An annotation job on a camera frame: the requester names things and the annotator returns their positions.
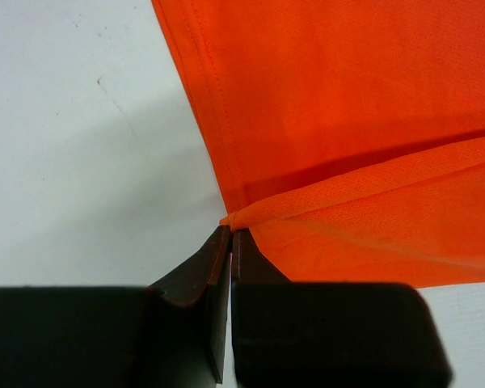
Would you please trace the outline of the orange t shirt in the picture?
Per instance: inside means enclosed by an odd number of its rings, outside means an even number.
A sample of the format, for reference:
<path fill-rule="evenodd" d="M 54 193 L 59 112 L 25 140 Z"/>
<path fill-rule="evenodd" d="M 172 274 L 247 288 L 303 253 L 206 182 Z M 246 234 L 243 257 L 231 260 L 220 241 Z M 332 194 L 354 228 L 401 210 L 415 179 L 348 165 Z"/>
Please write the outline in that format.
<path fill-rule="evenodd" d="M 156 1 L 244 269 L 485 282 L 485 1 Z"/>

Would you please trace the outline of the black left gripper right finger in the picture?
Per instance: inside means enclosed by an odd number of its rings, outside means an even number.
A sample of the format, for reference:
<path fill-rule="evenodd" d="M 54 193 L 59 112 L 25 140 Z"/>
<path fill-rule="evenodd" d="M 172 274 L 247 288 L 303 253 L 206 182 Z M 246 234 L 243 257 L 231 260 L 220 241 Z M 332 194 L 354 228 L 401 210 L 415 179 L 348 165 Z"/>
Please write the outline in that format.
<path fill-rule="evenodd" d="M 428 305 L 399 283 L 294 282 L 234 234 L 231 323 L 241 387 L 447 387 Z"/>

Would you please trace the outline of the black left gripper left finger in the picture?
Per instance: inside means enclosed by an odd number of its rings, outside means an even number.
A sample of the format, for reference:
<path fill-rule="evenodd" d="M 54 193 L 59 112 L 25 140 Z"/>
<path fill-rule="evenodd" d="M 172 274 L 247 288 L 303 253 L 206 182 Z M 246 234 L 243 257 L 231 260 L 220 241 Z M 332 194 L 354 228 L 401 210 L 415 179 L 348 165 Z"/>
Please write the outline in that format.
<path fill-rule="evenodd" d="M 0 287 L 0 387 L 214 387 L 231 233 L 152 285 Z"/>

